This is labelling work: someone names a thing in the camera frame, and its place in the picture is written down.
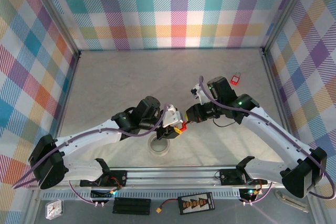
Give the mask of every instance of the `colorful plaid backdrop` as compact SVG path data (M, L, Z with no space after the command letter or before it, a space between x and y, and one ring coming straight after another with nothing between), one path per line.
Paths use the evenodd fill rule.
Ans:
M336 0L299 0L271 54L295 136L327 151L336 181Z
M17 224L39 138L54 134L75 62L41 0L0 0L0 223Z
M80 49L260 47L282 0L54 0Z

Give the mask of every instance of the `gray floor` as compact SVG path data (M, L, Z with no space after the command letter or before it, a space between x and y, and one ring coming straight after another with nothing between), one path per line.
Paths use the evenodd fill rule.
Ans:
M64 203L64 215L52 221L45 218L45 204L41 201L35 224L82 224L82 223L212 223L212 224L313 224L311 213L290 207L280 202L272 192L261 202L253 206L242 206L238 200L216 200L213 211L200 212L180 216L176 202L167 203L160 214L156 208L162 203L153 200L149 216L116 215L112 214L113 202L104 208L95 208L79 200L67 200Z
M228 79L239 71L241 80L234 87L238 95L254 97L267 113L280 121L257 49L237 50L154 50L84 52L79 61L61 136L74 134L111 118L147 95L186 111L197 103L190 89L216 77ZM220 118L218 124L231 120ZM212 121L193 124L171 141L164 157L155 157L147 147L149 136L88 151L82 159L103 158L110 166L228 165L248 155L280 161L278 155L258 136L234 124L225 129Z

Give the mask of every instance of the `red padlock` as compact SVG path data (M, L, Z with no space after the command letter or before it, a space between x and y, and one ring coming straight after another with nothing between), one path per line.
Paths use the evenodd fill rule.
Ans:
M231 84L233 85L237 85L238 82L240 80L240 73L239 72L236 72L234 76L232 76L232 79L231 79Z

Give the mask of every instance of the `circuit board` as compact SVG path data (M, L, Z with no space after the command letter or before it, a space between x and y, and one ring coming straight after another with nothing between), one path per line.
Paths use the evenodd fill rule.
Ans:
M177 198L180 215L215 210L212 193L195 194Z

